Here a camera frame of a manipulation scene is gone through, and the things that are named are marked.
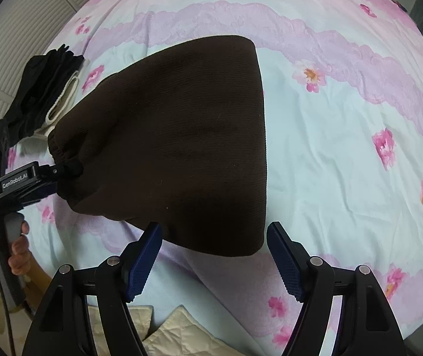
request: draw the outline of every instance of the metal screw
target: metal screw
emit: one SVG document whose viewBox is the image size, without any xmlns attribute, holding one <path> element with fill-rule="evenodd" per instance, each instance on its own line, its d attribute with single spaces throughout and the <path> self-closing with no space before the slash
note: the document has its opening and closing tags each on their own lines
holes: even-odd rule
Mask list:
<svg viewBox="0 0 423 356">
<path fill-rule="evenodd" d="M 324 261 L 322 261 L 322 258 L 320 257 L 312 257 L 310 259 L 310 263 L 314 266 L 321 266 L 324 263 Z"/>
<path fill-rule="evenodd" d="M 118 256 L 111 256 L 106 260 L 106 263 L 110 266 L 114 266 L 119 264 L 120 260 L 121 259 Z"/>
<path fill-rule="evenodd" d="M 60 266 L 60 268 L 58 269 L 58 271 L 59 271 L 61 274 L 66 274 L 66 273 L 68 273 L 70 270 L 71 270 L 71 267 L 70 267 L 70 265 L 68 265 L 68 264 L 61 265 L 61 266 Z"/>
<path fill-rule="evenodd" d="M 368 266 L 366 265 L 361 265 L 358 267 L 358 269 L 363 273 L 363 274 L 370 274 L 371 270 Z"/>
</svg>

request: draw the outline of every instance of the finger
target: finger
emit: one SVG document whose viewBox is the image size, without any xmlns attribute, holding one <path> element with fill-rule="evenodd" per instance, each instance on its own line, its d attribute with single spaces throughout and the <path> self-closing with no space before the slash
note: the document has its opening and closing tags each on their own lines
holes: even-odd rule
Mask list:
<svg viewBox="0 0 423 356">
<path fill-rule="evenodd" d="M 30 261 L 22 265 L 20 268 L 13 268 L 12 273 L 16 276 L 24 276 L 30 272 Z"/>
<path fill-rule="evenodd" d="M 25 235 L 21 235 L 18 239 L 12 243 L 12 254 L 22 254 L 28 252 L 29 240 Z"/>
<path fill-rule="evenodd" d="M 7 262 L 9 263 L 9 266 L 12 269 L 21 268 L 22 266 L 24 266 L 26 263 L 30 261 L 31 257 L 32 257 L 32 254 L 30 252 L 26 252 L 26 253 L 11 256 Z"/>
<path fill-rule="evenodd" d="M 30 226 L 29 226 L 29 224 L 27 223 L 27 221 L 23 221 L 23 222 L 22 222 L 22 233 L 23 233 L 23 234 L 28 234 L 28 233 L 29 233 L 29 231 L 30 231 Z"/>
</svg>

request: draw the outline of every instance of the bed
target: bed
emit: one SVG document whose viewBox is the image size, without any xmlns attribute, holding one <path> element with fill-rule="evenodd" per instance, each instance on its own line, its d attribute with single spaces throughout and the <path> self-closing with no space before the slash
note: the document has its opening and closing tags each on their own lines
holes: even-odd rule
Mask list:
<svg viewBox="0 0 423 356">
<path fill-rule="evenodd" d="M 217 34 L 251 39 L 263 80 L 267 220 L 333 266 L 369 265 L 404 337 L 423 324 L 423 37 L 391 0 L 89 0 L 51 41 L 87 60 L 75 103 L 149 54 Z M 52 164 L 26 139 L 9 170 Z M 51 196 L 24 210 L 32 251 L 53 275 L 96 266 L 141 230 L 74 213 Z M 282 353 L 300 304 L 269 251 L 222 258 L 165 242 L 135 301 L 159 325 L 184 305 L 246 355 Z M 334 299 L 322 355 L 330 355 Z"/>
</svg>

